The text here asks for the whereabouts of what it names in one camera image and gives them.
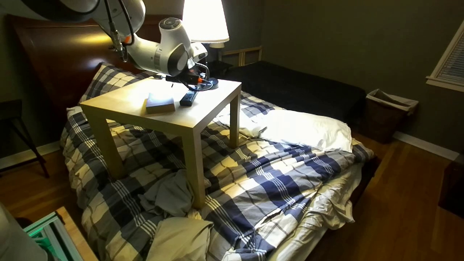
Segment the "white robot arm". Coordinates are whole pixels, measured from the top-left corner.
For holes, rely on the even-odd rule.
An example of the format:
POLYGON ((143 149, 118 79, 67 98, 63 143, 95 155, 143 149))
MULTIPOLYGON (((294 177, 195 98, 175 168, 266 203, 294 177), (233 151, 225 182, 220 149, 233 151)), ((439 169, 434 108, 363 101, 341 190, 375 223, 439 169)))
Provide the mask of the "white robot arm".
POLYGON ((30 19, 95 20, 111 36, 124 61, 176 78, 189 90, 195 87, 183 74, 208 55, 201 43, 191 40, 179 17, 170 16, 159 21, 160 40, 143 37, 140 30, 146 21, 144 0, 15 0, 9 7, 17 16, 30 19))

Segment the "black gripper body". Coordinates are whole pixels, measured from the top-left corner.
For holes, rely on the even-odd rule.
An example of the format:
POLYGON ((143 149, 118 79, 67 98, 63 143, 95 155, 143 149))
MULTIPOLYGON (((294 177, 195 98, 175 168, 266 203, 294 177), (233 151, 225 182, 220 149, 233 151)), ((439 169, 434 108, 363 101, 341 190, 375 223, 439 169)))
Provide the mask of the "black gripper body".
POLYGON ((196 90, 211 90, 214 87, 209 66, 205 62, 196 62, 192 68, 185 69, 183 81, 192 84, 196 90))

